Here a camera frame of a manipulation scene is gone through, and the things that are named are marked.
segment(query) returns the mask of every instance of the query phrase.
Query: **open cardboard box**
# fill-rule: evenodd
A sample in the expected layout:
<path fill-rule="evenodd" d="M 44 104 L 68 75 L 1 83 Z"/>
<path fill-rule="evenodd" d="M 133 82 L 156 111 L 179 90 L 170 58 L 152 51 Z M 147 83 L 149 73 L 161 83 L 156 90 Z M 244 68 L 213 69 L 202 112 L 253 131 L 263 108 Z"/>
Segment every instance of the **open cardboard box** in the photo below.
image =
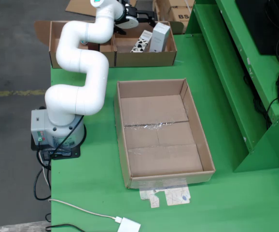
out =
<path fill-rule="evenodd" d="M 49 56 L 54 69 L 60 69 L 56 60 L 56 51 L 62 28 L 67 22 L 68 21 L 36 21 L 34 23 L 38 39 L 49 47 Z M 104 44 L 89 43 L 83 45 L 80 43 L 79 48 L 100 51 L 109 60 L 110 67 L 115 66 L 115 47 L 113 37 L 110 41 Z"/>
<path fill-rule="evenodd" d="M 143 53 L 131 53 L 133 46 L 144 30 L 153 31 L 148 23 L 139 23 L 136 28 L 125 29 L 126 35 L 114 34 L 116 49 L 116 67 L 148 67 L 172 66 L 175 61 L 177 48 L 172 31 L 170 31 L 164 52 L 149 52 L 150 44 Z"/>
<path fill-rule="evenodd" d="M 127 188 L 210 180 L 215 167 L 185 79 L 118 82 L 114 108 Z"/>

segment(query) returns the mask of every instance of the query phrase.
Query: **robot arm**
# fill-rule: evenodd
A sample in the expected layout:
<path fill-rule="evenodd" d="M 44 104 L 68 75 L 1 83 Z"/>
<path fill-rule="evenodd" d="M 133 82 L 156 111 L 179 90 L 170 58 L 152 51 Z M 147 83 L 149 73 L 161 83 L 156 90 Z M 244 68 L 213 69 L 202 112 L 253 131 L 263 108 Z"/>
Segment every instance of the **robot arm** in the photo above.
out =
<path fill-rule="evenodd" d="M 86 74 L 85 85 L 54 85 L 47 90 L 47 109 L 31 112 L 31 133 L 35 145 L 57 147 L 79 122 L 80 115 L 96 114 L 103 107 L 109 62 L 98 51 L 79 49 L 80 41 L 102 44 L 111 39 L 114 28 L 119 27 L 120 32 L 125 33 L 122 29 L 134 28 L 139 21 L 153 21 L 149 15 L 139 19 L 138 15 L 146 12 L 137 11 L 123 0 L 123 4 L 117 0 L 90 2 L 97 9 L 95 23 L 66 23 L 56 51 L 56 59 L 62 69 Z M 83 138 L 84 124 L 81 122 L 61 147 L 73 148 Z"/>
<path fill-rule="evenodd" d="M 50 121 L 57 126 L 70 124 L 75 115 L 93 115 L 104 104 L 109 63 L 98 51 L 78 48 L 80 41 L 105 43 L 111 39 L 114 21 L 125 8 L 117 0 L 90 0 L 97 8 L 95 23 L 68 22 L 61 32 L 56 59 L 64 70 L 86 73 L 83 87 L 55 85 L 45 94 Z"/>

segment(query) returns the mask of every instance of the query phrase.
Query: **yellow floor line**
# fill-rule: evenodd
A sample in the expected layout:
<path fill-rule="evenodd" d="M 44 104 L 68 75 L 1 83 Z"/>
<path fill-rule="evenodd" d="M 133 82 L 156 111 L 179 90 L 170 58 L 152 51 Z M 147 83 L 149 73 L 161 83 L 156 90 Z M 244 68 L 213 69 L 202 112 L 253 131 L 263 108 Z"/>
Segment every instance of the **yellow floor line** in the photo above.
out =
<path fill-rule="evenodd" d="M 25 91 L 0 91 L 0 97 L 7 97 L 12 95 L 29 96 L 29 95 L 44 95 L 45 89 L 25 90 Z"/>

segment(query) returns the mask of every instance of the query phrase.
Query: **concrete floor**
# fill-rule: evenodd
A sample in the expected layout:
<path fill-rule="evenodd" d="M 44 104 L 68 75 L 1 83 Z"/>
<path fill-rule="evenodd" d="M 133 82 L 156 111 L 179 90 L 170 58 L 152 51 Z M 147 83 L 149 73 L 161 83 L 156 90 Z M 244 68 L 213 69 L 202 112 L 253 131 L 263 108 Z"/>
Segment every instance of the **concrete floor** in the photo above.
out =
<path fill-rule="evenodd" d="M 33 23 L 93 19 L 65 12 L 68 2 L 0 0 L 0 226 L 44 221 L 50 212 L 48 202 L 33 197 L 40 165 L 30 150 L 30 112 L 44 105 L 50 86 L 48 48 L 36 38 Z M 142 10 L 151 5 L 151 0 L 137 3 Z M 48 194 L 40 178 L 38 195 Z"/>

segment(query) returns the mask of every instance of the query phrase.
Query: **white product box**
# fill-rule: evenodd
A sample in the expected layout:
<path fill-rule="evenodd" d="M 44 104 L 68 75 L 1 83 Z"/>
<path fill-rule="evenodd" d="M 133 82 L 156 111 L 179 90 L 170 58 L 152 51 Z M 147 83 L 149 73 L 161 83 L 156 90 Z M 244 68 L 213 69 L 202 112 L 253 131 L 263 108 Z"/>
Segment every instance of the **white product box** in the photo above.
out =
<path fill-rule="evenodd" d="M 132 48 L 131 52 L 144 52 L 152 35 L 153 34 L 151 32 L 144 30 L 140 38 L 137 40 L 136 44 Z"/>
<path fill-rule="evenodd" d="M 151 39 L 149 52 L 164 52 L 169 31 L 170 26 L 157 23 L 153 29 L 153 37 Z"/>

